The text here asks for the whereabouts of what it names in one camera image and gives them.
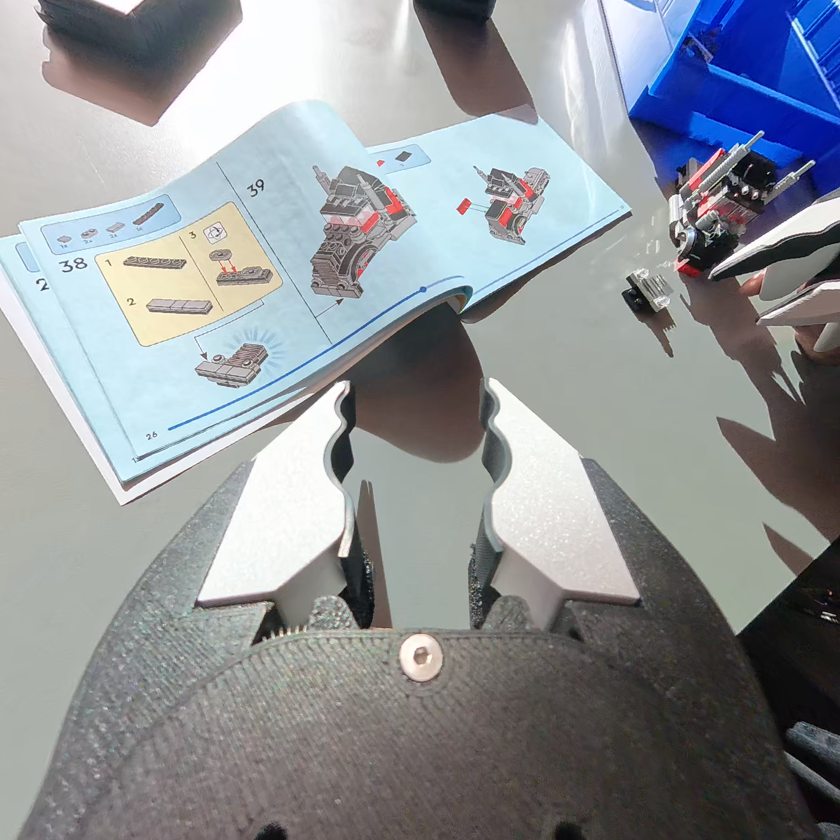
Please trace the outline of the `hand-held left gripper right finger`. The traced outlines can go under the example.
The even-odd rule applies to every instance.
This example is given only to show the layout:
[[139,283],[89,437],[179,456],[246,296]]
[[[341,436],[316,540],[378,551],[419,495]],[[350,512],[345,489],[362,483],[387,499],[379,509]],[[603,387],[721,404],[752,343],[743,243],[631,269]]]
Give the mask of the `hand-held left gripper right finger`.
[[568,600],[635,605],[639,592],[576,449],[499,381],[481,383],[493,479],[469,563],[470,624],[519,596],[550,629]]

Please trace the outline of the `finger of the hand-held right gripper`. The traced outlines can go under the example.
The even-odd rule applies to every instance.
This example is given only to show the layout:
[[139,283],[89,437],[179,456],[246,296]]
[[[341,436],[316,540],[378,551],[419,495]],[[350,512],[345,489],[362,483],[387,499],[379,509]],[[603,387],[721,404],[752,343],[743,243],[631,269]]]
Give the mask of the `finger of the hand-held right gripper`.
[[839,347],[839,279],[822,280],[797,291],[792,297],[763,313],[757,323],[764,327],[822,326],[813,351],[827,354]]
[[764,271],[762,300],[787,296],[812,280],[838,278],[839,198],[815,202],[724,259],[710,279]]

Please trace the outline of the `grey desk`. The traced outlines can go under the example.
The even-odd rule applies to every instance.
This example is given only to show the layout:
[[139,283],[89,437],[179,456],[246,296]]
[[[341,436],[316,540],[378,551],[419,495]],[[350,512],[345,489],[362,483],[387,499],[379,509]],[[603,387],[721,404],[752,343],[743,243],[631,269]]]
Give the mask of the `grey desk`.
[[759,331],[735,280],[676,283],[671,328],[620,298],[636,267],[677,282],[658,171],[669,137],[627,118],[597,2],[499,2],[485,25],[413,2],[243,2],[170,102],[48,33],[35,6],[2,2],[3,235],[161,186],[304,98],[364,144],[524,106],[630,203],[478,322],[439,308],[353,373],[351,478],[372,482],[395,625],[467,624],[488,485],[481,374],[606,467],[736,628],[838,535],[837,373],[805,382],[790,331]]

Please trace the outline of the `light blue instruction booklet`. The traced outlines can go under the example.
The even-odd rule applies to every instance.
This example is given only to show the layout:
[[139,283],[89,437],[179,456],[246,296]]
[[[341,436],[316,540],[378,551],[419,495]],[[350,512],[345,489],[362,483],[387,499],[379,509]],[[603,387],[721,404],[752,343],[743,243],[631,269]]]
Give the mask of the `light blue instruction booklet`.
[[629,212],[541,119],[367,150],[305,101],[169,185],[20,223],[2,308],[124,504]]

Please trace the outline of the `black flat power bank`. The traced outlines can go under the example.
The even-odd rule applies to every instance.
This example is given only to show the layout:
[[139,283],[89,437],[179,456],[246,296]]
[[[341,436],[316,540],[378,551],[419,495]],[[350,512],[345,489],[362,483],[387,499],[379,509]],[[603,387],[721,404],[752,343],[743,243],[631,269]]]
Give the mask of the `black flat power bank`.
[[137,60],[194,46],[242,16],[239,1],[39,1],[47,26],[80,43]]

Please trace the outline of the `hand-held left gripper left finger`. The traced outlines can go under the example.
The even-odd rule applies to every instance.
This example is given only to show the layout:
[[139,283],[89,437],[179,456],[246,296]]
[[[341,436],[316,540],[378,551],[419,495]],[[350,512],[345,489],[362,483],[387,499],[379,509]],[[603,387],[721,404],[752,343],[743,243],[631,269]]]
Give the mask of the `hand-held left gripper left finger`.
[[257,455],[198,605],[273,601],[293,628],[316,598],[342,594],[357,624],[371,626],[374,585],[342,486],[354,424],[354,388],[341,381]]

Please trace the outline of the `black red toy brick truck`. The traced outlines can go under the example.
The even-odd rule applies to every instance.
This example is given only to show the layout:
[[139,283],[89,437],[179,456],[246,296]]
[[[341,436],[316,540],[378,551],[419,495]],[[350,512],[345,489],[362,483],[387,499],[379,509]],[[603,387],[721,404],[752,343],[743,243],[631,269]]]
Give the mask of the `black red toy brick truck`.
[[679,167],[668,200],[668,230],[678,249],[676,270],[698,277],[729,257],[749,222],[815,164],[778,178],[776,164],[752,151],[763,137],[719,149],[706,162],[690,158]]

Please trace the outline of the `blue plastic parts bin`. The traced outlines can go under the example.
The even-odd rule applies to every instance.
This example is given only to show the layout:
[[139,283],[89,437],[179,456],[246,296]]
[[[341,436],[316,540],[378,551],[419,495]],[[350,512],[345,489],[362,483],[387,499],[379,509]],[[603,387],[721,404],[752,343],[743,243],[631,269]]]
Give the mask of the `blue plastic parts bin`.
[[784,165],[818,159],[832,118],[791,29],[792,2],[602,2],[628,114]]
[[832,118],[836,137],[826,142],[821,165],[823,179],[831,176],[838,182],[838,114],[839,114],[839,2],[792,2],[788,17],[793,34],[805,52],[805,66],[815,72],[815,94],[819,109]]

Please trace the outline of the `grey black grille brick assembly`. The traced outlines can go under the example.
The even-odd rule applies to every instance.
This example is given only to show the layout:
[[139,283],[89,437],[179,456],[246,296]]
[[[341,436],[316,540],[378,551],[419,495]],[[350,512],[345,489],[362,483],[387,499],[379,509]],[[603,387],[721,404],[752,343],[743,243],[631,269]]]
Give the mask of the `grey black grille brick assembly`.
[[657,313],[669,306],[673,288],[661,275],[637,269],[626,277],[626,281],[628,288],[623,290],[622,297],[632,311]]

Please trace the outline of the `person's right hand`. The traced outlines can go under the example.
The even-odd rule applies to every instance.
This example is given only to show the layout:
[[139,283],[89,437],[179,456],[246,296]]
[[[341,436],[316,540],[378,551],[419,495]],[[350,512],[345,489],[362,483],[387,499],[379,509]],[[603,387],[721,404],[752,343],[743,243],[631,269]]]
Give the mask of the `person's right hand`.
[[[812,278],[806,278],[801,271],[794,273],[783,271],[777,266],[762,269],[751,277],[741,288],[741,294],[759,296],[763,300],[791,298],[797,291],[822,280],[838,279],[838,268],[825,269]],[[803,354],[812,361],[822,364],[839,364],[839,349],[831,353],[815,353],[813,345],[823,330],[822,326],[794,328],[795,338]]]

